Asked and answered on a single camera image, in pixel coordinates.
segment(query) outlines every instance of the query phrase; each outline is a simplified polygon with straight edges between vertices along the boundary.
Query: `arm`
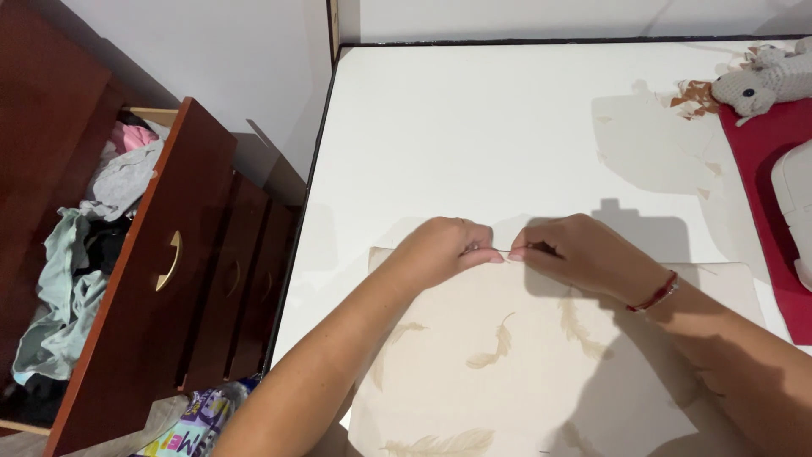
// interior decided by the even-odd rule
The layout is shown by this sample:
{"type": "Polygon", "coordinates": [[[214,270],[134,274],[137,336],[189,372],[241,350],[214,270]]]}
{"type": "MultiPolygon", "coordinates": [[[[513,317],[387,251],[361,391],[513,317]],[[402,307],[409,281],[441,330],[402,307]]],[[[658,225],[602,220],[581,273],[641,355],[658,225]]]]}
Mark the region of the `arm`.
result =
{"type": "Polygon", "coordinates": [[[434,218],[418,227],[268,373],[231,419],[214,457],[308,452],[393,319],[424,289],[502,262],[490,242],[490,228],[469,220],[434,218]]]}
{"type": "MultiPolygon", "coordinates": [[[[605,224],[573,215],[524,228],[509,259],[565,284],[644,303],[670,272],[605,224]],[[545,243],[555,252],[541,249],[545,243]]],[[[812,358],[682,281],[646,316],[697,367],[723,409],[766,455],[806,455],[812,358]]]]}

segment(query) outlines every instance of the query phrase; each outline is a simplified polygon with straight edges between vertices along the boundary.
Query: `red mat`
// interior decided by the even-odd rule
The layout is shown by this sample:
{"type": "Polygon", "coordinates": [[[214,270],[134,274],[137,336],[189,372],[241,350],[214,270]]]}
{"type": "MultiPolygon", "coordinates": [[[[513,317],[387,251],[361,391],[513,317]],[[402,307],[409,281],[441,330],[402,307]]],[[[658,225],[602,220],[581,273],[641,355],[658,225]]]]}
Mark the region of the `red mat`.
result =
{"type": "Polygon", "coordinates": [[[772,167],[793,147],[812,139],[812,98],[775,104],[765,115],[736,126],[739,116],[719,109],[761,240],[778,308],[797,345],[812,345],[812,292],[795,274],[795,247],[772,188],[772,167]]]}

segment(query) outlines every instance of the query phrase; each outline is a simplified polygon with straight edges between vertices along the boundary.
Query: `white wall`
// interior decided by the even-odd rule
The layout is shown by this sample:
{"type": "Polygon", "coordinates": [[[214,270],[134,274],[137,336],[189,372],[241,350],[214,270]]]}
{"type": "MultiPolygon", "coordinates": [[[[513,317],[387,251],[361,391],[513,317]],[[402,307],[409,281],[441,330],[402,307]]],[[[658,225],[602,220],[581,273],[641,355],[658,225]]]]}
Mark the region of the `white wall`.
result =
{"type": "Polygon", "coordinates": [[[342,42],[812,33],[810,0],[339,0],[342,42]]]}
{"type": "Polygon", "coordinates": [[[252,181],[278,150],[307,179],[330,84],[324,0],[62,1],[176,98],[234,133],[254,137],[253,120],[273,144],[240,140],[235,166],[252,181]]]}

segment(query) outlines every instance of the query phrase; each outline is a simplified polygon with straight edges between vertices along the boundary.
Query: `pink clothing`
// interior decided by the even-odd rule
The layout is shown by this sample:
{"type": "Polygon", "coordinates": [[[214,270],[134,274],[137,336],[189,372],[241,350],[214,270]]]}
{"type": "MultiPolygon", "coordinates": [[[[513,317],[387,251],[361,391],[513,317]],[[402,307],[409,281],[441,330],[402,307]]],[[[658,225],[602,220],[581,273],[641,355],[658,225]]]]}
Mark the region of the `pink clothing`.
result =
{"type": "Polygon", "coordinates": [[[118,121],[115,121],[115,127],[113,127],[113,132],[110,134],[110,141],[115,144],[115,152],[118,155],[146,146],[157,139],[158,135],[146,128],[137,125],[125,125],[118,121]]]}

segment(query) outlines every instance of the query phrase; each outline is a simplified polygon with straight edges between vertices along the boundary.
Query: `light green cloth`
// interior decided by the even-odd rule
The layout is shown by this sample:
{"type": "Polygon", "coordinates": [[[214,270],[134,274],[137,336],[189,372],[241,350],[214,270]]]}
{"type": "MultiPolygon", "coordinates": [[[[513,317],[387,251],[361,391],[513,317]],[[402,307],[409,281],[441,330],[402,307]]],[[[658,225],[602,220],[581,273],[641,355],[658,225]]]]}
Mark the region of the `light green cloth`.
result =
{"type": "Polygon", "coordinates": [[[47,263],[37,282],[43,303],[20,338],[11,367],[21,384],[35,372],[70,378],[107,287],[107,276],[99,271],[74,279],[73,272],[88,265],[84,238],[89,224],[76,209],[60,208],[58,213],[62,220],[45,240],[47,263]]]}

